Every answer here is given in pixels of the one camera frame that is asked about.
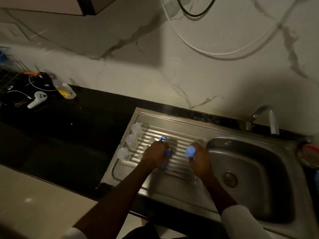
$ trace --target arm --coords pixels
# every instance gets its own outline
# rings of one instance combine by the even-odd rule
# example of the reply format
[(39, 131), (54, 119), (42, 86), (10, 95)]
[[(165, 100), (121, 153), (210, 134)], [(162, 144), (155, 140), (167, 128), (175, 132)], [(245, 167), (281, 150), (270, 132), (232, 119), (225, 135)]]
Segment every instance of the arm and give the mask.
[(154, 142), (146, 149), (137, 167), (74, 227), (82, 231), (88, 239), (115, 239), (139, 189), (147, 176), (165, 161), (163, 154), (168, 148), (167, 143)]
[(224, 209), (232, 205), (237, 205), (237, 203), (214, 176), (208, 152), (198, 143), (194, 143), (192, 146), (196, 149), (196, 162), (191, 158), (189, 164), (195, 174), (202, 180), (214, 201), (218, 213), (221, 215)]
[(236, 201), (219, 184), (213, 174), (208, 152), (198, 143), (192, 146), (196, 149), (196, 161), (191, 158), (189, 164), (211, 195), (229, 238), (271, 239), (249, 210), (242, 205), (237, 205)]

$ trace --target black cable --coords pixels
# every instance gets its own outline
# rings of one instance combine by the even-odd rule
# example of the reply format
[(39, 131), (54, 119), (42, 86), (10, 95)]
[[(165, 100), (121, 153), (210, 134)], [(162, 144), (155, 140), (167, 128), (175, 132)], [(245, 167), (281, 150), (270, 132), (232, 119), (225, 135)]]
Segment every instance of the black cable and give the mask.
[(191, 17), (199, 17), (199, 16), (205, 14), (212, 7), (212, 5), (215, 2), (215, 0), (212, 0), (212, 2), (208, 5), (208, 7), (203, 12), (201, 12), (199, 14), (191, 14), (188, 11), (186, 11), (186, 9), (183, 7), (181, 0), (177, 0), (177, 1), (178, 1), (178, 4), (180, 5), (181, 9), (183, 10), (183, 12), (185, 12), (188, 16), (191, 16)]

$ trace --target black countertop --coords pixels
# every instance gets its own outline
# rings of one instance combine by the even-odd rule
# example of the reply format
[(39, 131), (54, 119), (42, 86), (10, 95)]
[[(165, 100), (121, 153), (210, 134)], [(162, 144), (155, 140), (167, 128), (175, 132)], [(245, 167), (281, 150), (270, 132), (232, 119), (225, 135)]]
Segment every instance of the black countertop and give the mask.
[[(27, 108), (0, 107), (0, 163), (96, 201), (112, 186), (100, 181), (136, 107), (239, 129), (237, 120), (151, 101), (72, 86), (73, 100), (57, 91), (47, 102)], [(257, 125), (256, 133), (269, 134)], [(282, 138), (302, 136), (280, 131)], [(314, 170), (305, 170), (313, 200)], [(227, 238), (220, 223), (137, 195), (130, 212), (189, 236)]]

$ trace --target sink basin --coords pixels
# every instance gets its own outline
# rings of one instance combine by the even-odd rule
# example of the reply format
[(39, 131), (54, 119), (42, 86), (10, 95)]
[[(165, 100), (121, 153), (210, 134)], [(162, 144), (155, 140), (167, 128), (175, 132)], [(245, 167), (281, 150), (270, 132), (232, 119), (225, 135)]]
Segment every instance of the sink basin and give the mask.
[(224, 189), (262, 221), (294, 220), (293, 193), (285, 165), (275, 153), (234, 139), (207, 143), (214, 175)]
[(136, 108), (118, 149), (127, 147), (125, 138), (134, 123), (143, 129), (138, 148), (129, 149), (129, 160), (119, 160), (115, 153), (102, 183), (116, 186), (137, 166), (151, 140), (165, 136), (173, 156), (147, 177), (139, 194), (220, 222), (209, 193), (185, 158), (187, 147), (199, 142), (208, 150), (221, 185), (271, 237), (319, 238), (296, 142)]

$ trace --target sink drain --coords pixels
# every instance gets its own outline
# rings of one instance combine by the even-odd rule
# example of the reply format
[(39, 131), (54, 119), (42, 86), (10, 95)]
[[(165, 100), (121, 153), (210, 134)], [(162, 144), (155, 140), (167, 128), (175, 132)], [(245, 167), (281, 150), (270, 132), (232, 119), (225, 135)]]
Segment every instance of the sink drain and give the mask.
[(223, 174), (223, 182), (229, 188), (235, 188), (238, 185), (237, 177), (231, 172)]

